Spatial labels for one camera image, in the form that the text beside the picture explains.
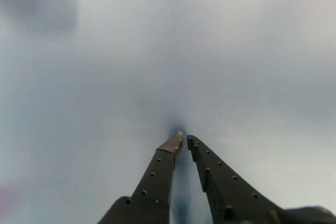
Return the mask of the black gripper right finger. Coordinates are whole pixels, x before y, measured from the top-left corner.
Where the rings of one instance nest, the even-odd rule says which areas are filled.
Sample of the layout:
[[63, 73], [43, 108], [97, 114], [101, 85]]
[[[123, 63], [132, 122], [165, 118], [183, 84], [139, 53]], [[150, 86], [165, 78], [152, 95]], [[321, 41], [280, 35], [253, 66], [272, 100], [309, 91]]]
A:
[[284, 210], [240, 177], [204, 142], [193, 135], [187, 147], [196, 163], [213, 223], [287, 223]]

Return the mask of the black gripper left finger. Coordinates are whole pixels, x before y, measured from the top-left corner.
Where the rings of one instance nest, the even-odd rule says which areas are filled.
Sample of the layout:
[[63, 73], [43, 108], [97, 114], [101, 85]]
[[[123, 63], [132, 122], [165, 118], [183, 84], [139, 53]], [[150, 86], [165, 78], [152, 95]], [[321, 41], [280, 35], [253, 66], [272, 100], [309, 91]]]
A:
[[183, 146], [177, 131], [159, 146], [130, 197], [119, 198], [100, 223], [169, 223], [173, 175]]

